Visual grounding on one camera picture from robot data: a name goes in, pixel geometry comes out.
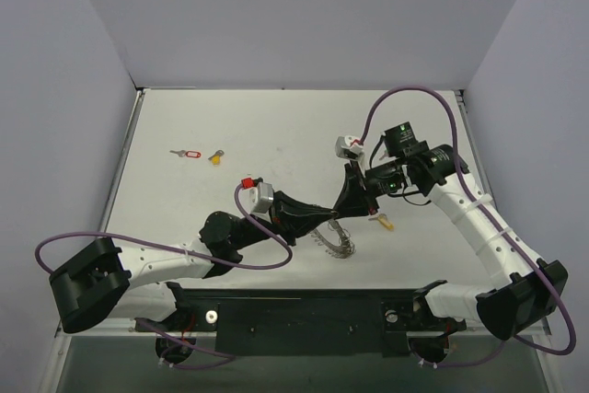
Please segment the metal disc with keyrings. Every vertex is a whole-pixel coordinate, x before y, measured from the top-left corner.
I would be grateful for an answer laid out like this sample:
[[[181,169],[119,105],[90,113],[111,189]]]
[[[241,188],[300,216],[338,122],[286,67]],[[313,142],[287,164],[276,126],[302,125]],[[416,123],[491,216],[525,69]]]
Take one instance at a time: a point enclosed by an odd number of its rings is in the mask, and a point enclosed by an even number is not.
[[[329,220],[326,226],[329,231],[327,236],[319,228],[310,232],[315,243],[325,249],[332,258],[339,260],[350,258],[355,253],[356,247],[349,232],[337,220]]]

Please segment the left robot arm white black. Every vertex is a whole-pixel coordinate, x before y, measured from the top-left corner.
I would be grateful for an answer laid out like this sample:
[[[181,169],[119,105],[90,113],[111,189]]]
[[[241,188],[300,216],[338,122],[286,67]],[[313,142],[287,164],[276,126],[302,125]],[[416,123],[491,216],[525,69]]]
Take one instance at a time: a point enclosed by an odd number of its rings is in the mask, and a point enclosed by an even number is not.
[[[239,215],[211,213],[195,240],[169,246],[121,234],[92,234],[92,242],[49,273],[53,298],[66,333],[91,329],[111,313],[123,296],[149,284],[177,279],[207,279],[232,269],[246,269],[241,249],[267,239],[287,253],[296,240],[336,217],[333,209],[299,202],[283,192],[274,194],[270,218],[241,208]]]

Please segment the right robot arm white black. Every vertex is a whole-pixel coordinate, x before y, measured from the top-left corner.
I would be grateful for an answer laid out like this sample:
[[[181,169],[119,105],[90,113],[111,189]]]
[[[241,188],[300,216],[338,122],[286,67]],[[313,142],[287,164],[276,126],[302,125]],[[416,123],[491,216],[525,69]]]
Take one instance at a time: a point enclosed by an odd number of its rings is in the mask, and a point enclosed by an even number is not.
[[[336,155],[346,159],[345,181],[334,210],[340,218],[376,214],[377,198],[414,186],[436,205],[467,241],[486,273],[489,287],[440,283],[411,304],[413,321],[430,328],[442,318],[474,320],[507,341],[551,314],[568,280],[557,260],[546,262],[517,237],[452,146],[431,148],[418,141],[409,123],[381,137],[390,160],[366,165],[353,136],[341,136]]]

